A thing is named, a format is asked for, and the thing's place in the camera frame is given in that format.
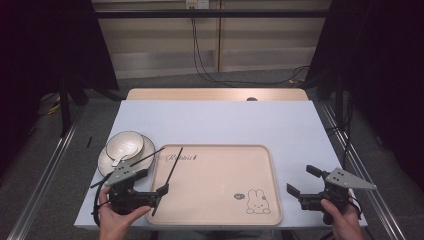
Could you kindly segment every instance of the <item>person's hand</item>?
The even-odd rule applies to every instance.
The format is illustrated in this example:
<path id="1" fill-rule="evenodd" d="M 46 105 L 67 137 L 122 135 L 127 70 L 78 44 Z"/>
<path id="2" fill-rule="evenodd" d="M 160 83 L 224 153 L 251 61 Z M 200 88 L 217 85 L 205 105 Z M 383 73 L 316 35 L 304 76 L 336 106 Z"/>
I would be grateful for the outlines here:
<path id="1" fill-rule="evenodd" d="M 327 199 L 321 200 L 324 209 L 333 216 L 333 233 L 336 240 L 363 240 L 356 209 L 347 205 L 343 214 Z"/>
<path id="2" fill-rule="evenodd" d="M 110 187 L 105 187 L 100 191 L 100 204 L 107 202 L 107 193 Z M 121 240 L 127 235 L 131 224 L 150 211 L 149 206 L 142 206 L 135 209 L 128 215 L 119 215 L 112 209 L 111 204 L 104 204 L 99 209 L 100 214 L 100 240 Z"/>

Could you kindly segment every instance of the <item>table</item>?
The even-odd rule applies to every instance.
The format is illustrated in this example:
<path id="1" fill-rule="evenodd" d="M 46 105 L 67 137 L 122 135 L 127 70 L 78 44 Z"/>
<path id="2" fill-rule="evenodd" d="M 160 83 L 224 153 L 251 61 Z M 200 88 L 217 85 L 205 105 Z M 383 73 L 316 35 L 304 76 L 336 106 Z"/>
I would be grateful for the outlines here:
<path id="1" fill-rule="evenodd" d="M 245 101 L 247 98 L 259 101 Z M 323 190 L 322 180 L 306 173 L 307 164 L 327 171 L 340 167 L 315 107 L 303 90 L 134 89 L 121 103 L 109 138 L 129 129 L 151 138 L 157 148 L 176 143 L 265 145 L 274 161 L 283 209 L 282 221 L 269 227 L 328 227 L 322 223 L 322 213 L 302 211 L 297 199 L 285 191 L 286 183 L 293 184 L 302 193 Z M 136 190 L 150 191 L 151 175 L 152 169 L 146 179 L 136 183 Z M 100 179 L 96 170 L 92 183 Z M 94 189 L 88 191 L 75 226 L 97 229 L 90 215 L 94 193 Z M 363 218 L 360 224 L 366 226 L 366 220 Z M 145 217 L 134 222 L 133 226 L 159 230 L 251 228 L 152 225 Z"/>

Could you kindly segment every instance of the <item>gray floor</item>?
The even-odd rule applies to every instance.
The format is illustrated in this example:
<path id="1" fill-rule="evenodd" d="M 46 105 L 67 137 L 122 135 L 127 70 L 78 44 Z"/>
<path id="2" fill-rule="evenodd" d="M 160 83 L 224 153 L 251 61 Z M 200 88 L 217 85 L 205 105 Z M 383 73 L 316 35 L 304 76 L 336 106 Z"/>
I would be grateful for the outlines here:
<path id="1" fill-rule="evenodd" d="M 291 87 L 292 84 L 274 83 L 289 78 L 291 71 L 249 71 L 210 74 L 216 80 L 226 81 L 262 81 L 262 84 L 231 83 L 236 87 Z M 116 93 L 125 96 L 129 89 L 135 87 L 228 87 L 223 84 L 205 81 L 197 75 L 181 75 L 145 79 L 120 80 L 121 90 Z M 317 111 L 325 128 L 331 127 L 326 117 L 323 105 L 334 104 L 334 99 L 317 101 L 315 89 L 307 90 L 310 99 L 314 100 Z M 85 191 L 96 170 L 97 157 L 107 140 L 114 118 L 119 109 L 119 102 L 113 102 L 103 96 L 88 91 L 89 103 L 75 106 L 71 103 L 72 115 L 80 119 L 76 126 L 72 141 L 51 176 L 51 183 L 44 186 L 46 193 L 35 206 L 34 215 L 26 219 L 28 228 L 21 232 L 20 239 L 95 239 L 97 232 L 78 229 L 73 226 L 78 214 Z M 7 239 L 19 215 L 27 206 L 34 189 L 38 185 L 55 153 L 61 132 L 60 112 L 52 115 L 42 114 L 48 111 L 51 102 L 40 104 L 40 117 L 34 126 L 34 131 L 19 155 L 14 159 L 8 172 L 3 176 L 0 188 L 0 239 Z M 376 140 L 376 133 L 368 124 L 361 112 L 354 108 L 351 122 L 351 142 L 357 150 L 360 159 L 369 172 L 372 180 L 379 187 L 379 193 L 385 200 L 388 209 L 405 239 L 422 239 L 424 236 L 424 194 L 399 168 L 389 149 L 381 146 Z M 336 134 L 329 134 L 334 149 L 340 159 L 343 148 Z M 380 216 L 374 210 L 367 194 L 356 192 L 364 208 L 364 214 L 369 222 L 368 230 L 374 239 L 390 239 Z M 295 231 L 300 239 L 319 239 L 328 229 Z M 128 239 L 147 239 L 149 233 L 133 229 Z M 364 230 L 366 239 L 371 239 Z"/>

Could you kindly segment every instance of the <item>white bowl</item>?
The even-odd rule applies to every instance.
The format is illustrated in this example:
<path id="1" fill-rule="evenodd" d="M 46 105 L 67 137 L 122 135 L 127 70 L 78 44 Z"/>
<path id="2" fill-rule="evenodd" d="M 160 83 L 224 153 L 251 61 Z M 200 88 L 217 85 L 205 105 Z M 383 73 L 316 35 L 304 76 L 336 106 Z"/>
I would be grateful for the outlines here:
<path id="1" fill-rule="evenodd" d="M 144 138 L 133 131 L 120 132 L 106 144 L 106 154 L 114 161 L 128 160 L 140 154 L 144 147 Z"/>

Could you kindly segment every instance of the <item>tray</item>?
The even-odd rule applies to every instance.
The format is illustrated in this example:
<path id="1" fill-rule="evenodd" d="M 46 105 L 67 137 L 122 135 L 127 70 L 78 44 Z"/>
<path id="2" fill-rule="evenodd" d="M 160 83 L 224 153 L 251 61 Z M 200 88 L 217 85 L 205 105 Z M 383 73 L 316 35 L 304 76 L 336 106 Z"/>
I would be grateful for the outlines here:
<path id="1" fill-rule="evenodd" d="M 169 192 L 147 219 L 158 225 L 276 225 L 282 212 L 271 156 L 261 145 L 166 145 L 152 191 L 163 186 L 181 149 Z"/>

